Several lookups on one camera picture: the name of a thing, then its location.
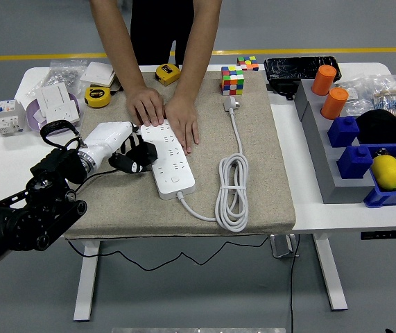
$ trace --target black pants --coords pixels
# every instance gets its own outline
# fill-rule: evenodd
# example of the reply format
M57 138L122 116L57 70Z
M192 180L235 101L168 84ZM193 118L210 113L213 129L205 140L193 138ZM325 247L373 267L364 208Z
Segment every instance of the black pants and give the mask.
M168 63L176 41L175 63L182 65L193 18L193 0L133 0L130 38L137 63Z

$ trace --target white power cord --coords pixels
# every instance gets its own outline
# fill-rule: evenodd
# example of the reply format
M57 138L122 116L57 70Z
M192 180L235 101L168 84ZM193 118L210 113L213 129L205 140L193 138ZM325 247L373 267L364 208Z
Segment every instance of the white power cord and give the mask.
M247 202L247 178L248 178L248 162L242 153L241 139L239 138L238 128L234 121L234 110L239 104L234 97L228 97L224 102L224 109L230 114L232 120L233 131L238 142L239 153L223 158L219 162L219 177L221 185L219 187L218 198L214 208L215 217L205 217L193 211L185 202L181 191L177 193L178 199L184 205L185 209L197 219L218 222L218 224L229 231L240 232L244 230L248 222L248 202ZM232 185L230 185L230 171L234 167L234 175ZM229 195L233 195L233 200L229 204Z

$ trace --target robotic arm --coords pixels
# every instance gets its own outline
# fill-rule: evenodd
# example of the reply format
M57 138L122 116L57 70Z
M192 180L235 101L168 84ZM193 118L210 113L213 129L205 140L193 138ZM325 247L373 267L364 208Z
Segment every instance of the robotic arm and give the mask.
M70 129L75 135L65 146L47 139L49 134L62 129ZM30 169L33 177L25 190L0 200L0 260L11 250L46 250L82 217L87 203L77 200L68 181L83 183L97 172L105 158L126 173L145 172L157 159L155 146L144 142L139 128L128 121L100 123L85 142L68 121L49 123L40 134L55 149ZM131 149L125 154L127 139ZM74 142L77 147L69 149ZM23 208L11 207L21 200L26 201Z

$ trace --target plastic bag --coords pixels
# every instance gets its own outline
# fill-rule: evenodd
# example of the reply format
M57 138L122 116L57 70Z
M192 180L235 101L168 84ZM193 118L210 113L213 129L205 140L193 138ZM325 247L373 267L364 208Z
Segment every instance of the plastic bag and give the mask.
M396 115L396 75L359 76L337 86L349 92L344 115L357 117L376 109Z
M86 88L80 77L87 69L87 61L83 59L52 60L48 74L27 94L34 99L35 91L39 88L58 83L64 83L67 91L79 98Z
M371 96L365 88L364 76L359 76L350 81L337 83L337 87L342 87L349 93L349 98L345 102L341 116L358 117L364 112L373 110L373 102Z

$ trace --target yellow tape measure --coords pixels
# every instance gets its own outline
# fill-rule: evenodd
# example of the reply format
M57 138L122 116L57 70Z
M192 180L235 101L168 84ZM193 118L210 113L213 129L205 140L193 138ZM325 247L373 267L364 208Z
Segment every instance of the yellow tape measure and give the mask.
M85 102L91 108L103 108L111 99L110 88L90 87L85 90Z
M181 71L173 64L163 64L156 69L156 80L167 86L179 79Z

